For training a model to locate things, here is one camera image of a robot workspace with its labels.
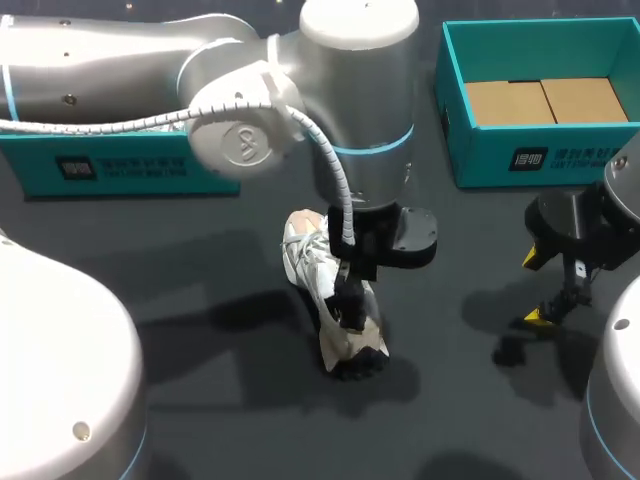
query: table surface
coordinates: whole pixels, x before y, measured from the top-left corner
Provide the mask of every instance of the table surface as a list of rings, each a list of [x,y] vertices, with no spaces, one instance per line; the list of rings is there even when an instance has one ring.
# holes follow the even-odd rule
[[[296,28],[302,0],[1,0],[3,13],[135,21],[207,12],[242,16],[261,34]],[[0,160],[0,225],[23,245],[94,276],[139,327],[150,383],[153,480],[588,478],[578,446],[580,397],[597,338],[638,258],[603,273],[593,308],[527,364],[491,352],[513,317],[560,286],[560,265],[520,264],[533,191],[461,192],[450,175],[428,84],[446,19],[634,15],[632,0],[419,1],[424,88],[414,172],[402,202],[439,221],[435,261],[384,270],[375,288],[392,362],[344,384],[317,364],[311,315],[285,278],[287,215],[325,206],[301,147],[239,198],[25,203]]]

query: white sneaker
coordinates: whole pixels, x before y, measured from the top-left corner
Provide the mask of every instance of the white sneaker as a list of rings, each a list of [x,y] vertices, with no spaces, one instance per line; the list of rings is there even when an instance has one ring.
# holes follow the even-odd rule
[[[292,213],[284,228],[282,260],[289,281],[307,290],[318,308],[320,351],[328,372],[341,362],[354,360],[363,349],[377,352],[377,356],[381,353],[384,359],[389,357],[380,332],[378,304],[369,282],[362,282],[366,320],[361,332],[341,328],[325,303],[334,294],[334,283],[340,267],[340,261],[330,251],[326,217],[311,210]],[[358,368],[369,367],[379,369],[382,365],[369,359],[360,362]]]

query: logo on box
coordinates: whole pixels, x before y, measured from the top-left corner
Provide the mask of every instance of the logo on box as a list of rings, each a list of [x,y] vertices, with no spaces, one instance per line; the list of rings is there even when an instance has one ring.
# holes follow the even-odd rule
[[[96,180],[96,172],[89,157],[56,157],[65,180]]]
[[[513,152],[510,172],[535,172],[542,168],[548,148],[518,148]]]

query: robot arm logo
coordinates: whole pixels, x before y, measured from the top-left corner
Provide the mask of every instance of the robot arm logo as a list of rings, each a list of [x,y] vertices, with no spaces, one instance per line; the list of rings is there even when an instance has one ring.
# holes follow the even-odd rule
[[[249,127],[242,127],[238,130],[238,139],[240,140],[242,159],[245,162],[250,162],[258,152],[258,142],[255,140],[253,130]]]

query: cardboard box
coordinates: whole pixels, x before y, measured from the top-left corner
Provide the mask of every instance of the cardboard box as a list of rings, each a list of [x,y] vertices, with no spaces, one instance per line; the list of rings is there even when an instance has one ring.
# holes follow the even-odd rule
[[[435,93],[460,187],[582,185],[640,129],[634,18],[445,22]]]
[[[236,195],[238,182],[206,170],[185,132],[101,136],[0,135],[26,198]]]

